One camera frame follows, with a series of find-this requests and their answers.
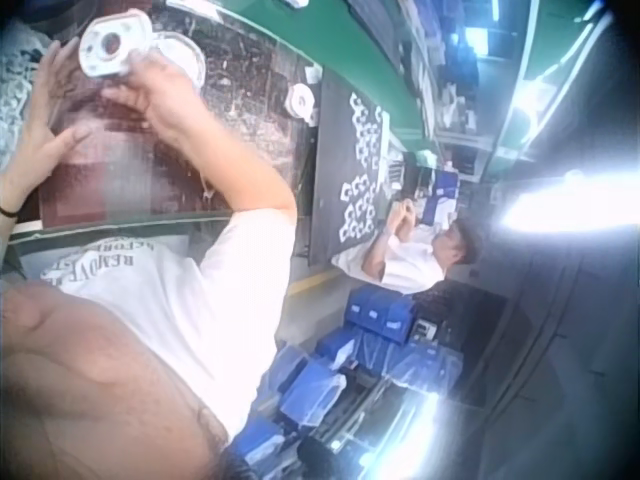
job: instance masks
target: black hair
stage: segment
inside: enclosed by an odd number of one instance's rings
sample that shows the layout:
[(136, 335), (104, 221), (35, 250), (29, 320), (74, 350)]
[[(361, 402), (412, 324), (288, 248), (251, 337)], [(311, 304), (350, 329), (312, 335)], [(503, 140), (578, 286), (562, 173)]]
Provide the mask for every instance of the black hair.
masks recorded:
[(457, 265), (470, 265), (480, 257), (480, 239), (476, 228), (467, 219), (457, 218), (454, 222), (464, 243), (464, 256)]

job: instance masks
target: worker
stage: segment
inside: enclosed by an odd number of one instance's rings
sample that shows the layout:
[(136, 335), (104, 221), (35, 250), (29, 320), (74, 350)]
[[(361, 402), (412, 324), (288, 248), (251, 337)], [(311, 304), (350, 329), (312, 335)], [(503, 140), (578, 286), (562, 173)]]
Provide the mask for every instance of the worker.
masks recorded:
[[(29, 192), (92, 134), (76, 125), (54, 137), (47, 124), (77, 44), (53, 42), (40, 62), (0, 177), (3, 245)], [(30, 479), (214, 478), (276, 353), (295, 200), (160, 53), (132, 54), (128, 77), (101, 94), (141, 113), (233, 215), (199, 265), (150, 240), (110, 238), (3, 292), (5, 468)]]
[(416, 226), (411, 200), (394, 202), (380, 233), (370, 242), (333, 257), (347, 275), (408, 295), (431, 288), (454, 265), (475, 262), (478, 245), (470, 226), (458, 219), (436, 232)]

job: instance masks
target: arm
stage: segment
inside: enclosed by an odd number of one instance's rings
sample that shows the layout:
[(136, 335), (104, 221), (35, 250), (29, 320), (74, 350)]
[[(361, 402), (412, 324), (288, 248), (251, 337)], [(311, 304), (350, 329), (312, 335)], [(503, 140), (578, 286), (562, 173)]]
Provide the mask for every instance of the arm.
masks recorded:
[(367, 250), (362, 262), (362, 271), (378, 281), (382, 281), (384, 277), (385, 257), (391, 236), (391, 229), (385, 227)]
[[(48, 125), (53, 98), (61, 86), (58, 77), (77, 45), (77, 38), (64, 48), (55, 41), (40, 61), (18, 148), (6, 171), (0, 174), (0, 206), (7, 212), (20, 210), (29, 193), (51, 174), (69, 151), (91, 134), (87, 126), (73, 126), (55, 137)], [(0, 261), (4, 261), (15, 223), (15, 218), (0, 214)]]
[(385, 258), (389, 249), (389, 240), (404, 219), (405, 208), (401, 203), (394, 203), (387, 218), (387, 225), (369, 247), (362, 262), (362, 271), (378, 281), (382, 281), (385, 270)]
[(209, 112), (181, 70), (155, 52), (134, 53), (130, 63), (127, 85), (103, 90), (104, 97), (144, 114), (234, 211), (276, 209), (295, 223), (295, 199), (286, 182)]

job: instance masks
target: white shirt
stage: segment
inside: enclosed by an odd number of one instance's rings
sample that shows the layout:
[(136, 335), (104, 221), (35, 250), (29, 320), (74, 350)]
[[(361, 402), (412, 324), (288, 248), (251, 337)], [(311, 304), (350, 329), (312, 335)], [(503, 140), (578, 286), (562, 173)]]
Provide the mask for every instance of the white shirt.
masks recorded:
[(295, 226), (277, 210), (236, 213), (200, 265), (160, 243), (109, 238), (41, 278), (113, 312), (224, 425), (242, 429), (289, 283)]
[(389, 239), (389, 249), (385, 256), (382, 281), (378, 281), (362, 271), (364, 257), (375, 241), (350, 248), (335, 255), (331, 262), (347, 275), (364, 282), (373, 283), (405, 295), (422, 292), (444, 279), (444, 272), (433, 256), (431, 242), (435, 230), (427, 225), (418, 225), (411, 234), (411, 240), (400, 243), (395, 235)]

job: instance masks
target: blue box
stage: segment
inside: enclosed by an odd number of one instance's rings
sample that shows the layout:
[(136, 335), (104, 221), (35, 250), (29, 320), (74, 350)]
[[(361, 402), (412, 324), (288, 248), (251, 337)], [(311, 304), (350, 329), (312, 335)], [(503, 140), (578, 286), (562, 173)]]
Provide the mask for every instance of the blue box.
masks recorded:
[(298, 428), (317, 427), (346, 386), (344, 375), (311, 358), (280, 399), (280, 411)]
[(438, 389), (440, 347), (407, 344), (393, 351), (387, 377), (402, 387), (421, 392)]
[(399, 348), (384, 337), (371, 332), (363, 332), (356, 351), (358, 364), (375, 377), (385, 376), (389, 371), (389, 361), (394, 350)]
[(249, 417), (229, 448), (252, 465), (277, 453), (284, 440), (282, 428), (261, 415), (254, 415)]
[(331, 369), (337, 370), (347, 360), (354, 358), (356, 334), (353, 330), (339, 327), (322, 337), (316, 344), (315, 353), (332, 362)]
[(262, 375), (252, 407), (258, 408), (274, 395), (284, 393), (306, 364), (307, 354), (304, 350), (285, 345), (276, 353), (269, 370)]
[(393, 310), (395, 303), (402, 299), (401, 293), (379, 288), (366, 305), (364, 315), (361, 317), (361, 325), (364, 328), (382, 334), (384, 324)]
[(404, 345), (407, 342), (413, 324), (413, 304), (413, 299), (409, 295), (395, 300), (382, 323), (380, 335)]
[(364, 285), (351, 290), (347, 300), (347, 308), (344, 311), (344, 321), (354, 325), (363, 325), (363, 315), (371, 298), (378, 293), (375, 285)]

